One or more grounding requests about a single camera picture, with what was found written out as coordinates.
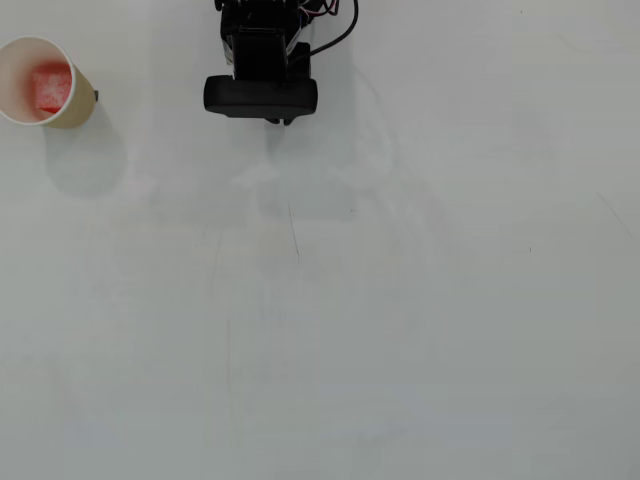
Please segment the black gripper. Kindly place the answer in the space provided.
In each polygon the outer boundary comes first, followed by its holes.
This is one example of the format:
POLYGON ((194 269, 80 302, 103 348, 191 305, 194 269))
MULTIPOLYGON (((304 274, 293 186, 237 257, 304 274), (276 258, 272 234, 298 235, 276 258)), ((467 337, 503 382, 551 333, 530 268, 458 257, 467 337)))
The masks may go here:
MULTIPOLYGON (((237 80, 287 80, 304 65, 311 47, 302 42, 308 17, 298 4, 221 4, 220 36, 237 80)), ((265 119, 279 125, 280 119, 265 119)), ((295 118, 283 120, 290 126, 295 118)))

